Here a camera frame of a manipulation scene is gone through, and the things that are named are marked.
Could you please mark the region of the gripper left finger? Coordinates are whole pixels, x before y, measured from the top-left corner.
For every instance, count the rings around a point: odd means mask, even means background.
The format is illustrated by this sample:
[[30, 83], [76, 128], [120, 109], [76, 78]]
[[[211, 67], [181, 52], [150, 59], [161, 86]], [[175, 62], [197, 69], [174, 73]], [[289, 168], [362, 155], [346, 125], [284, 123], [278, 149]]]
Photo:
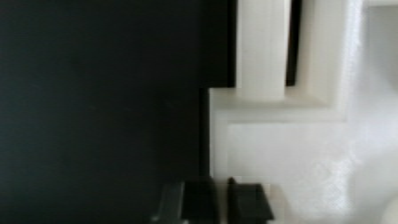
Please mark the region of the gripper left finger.
[[149, 224], [220, 224], [211, 179], [188, 180], [165, 185], [158, 211]]

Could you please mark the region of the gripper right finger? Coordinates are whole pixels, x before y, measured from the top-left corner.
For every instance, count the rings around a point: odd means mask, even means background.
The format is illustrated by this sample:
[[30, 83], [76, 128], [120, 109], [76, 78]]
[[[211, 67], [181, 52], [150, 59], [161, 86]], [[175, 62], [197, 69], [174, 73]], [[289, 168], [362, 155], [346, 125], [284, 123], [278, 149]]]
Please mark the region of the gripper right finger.
[[262, 186], [227, 179], [227, 223], [268, 224], [273, 212]]

